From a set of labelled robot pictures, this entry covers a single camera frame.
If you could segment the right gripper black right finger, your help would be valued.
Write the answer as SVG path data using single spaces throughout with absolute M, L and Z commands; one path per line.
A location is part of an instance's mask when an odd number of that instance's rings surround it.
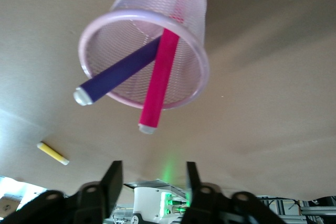
M 181 223 L 284 223 L 252 193 L 228 198 L 218 185 L 201 182 L 195 162 L 186 163 L 186 172 L 191 203 Z

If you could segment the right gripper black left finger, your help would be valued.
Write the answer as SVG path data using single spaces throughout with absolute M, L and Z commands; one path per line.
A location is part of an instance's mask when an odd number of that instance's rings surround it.
M 123 163 L 114 161 L 99 182 L 83 184 L 72 196 L 48 190 L 5 217 L 1 223 L 103 223 L 123 186 Z

